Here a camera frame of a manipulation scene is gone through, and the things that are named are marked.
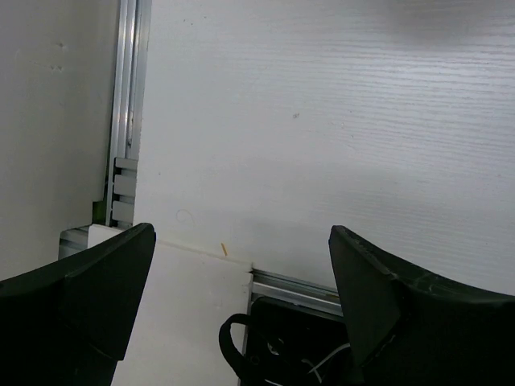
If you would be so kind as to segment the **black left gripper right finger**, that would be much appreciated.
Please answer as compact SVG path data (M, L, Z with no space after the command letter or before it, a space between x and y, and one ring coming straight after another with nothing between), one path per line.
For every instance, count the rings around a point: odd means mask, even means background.
M513 384L513 296L432 273L341 225L328 244L367 385Z

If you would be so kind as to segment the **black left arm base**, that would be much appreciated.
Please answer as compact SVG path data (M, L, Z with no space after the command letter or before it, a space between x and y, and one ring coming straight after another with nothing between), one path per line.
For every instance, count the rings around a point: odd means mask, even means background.
M344 319L273 298L220 327L220 351L241 385L364 385Z

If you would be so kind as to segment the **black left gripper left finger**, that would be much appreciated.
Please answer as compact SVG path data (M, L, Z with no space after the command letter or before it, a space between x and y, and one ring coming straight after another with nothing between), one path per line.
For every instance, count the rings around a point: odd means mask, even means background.
M109 385L126 355L150 272L142 223L1 283L3 385Z

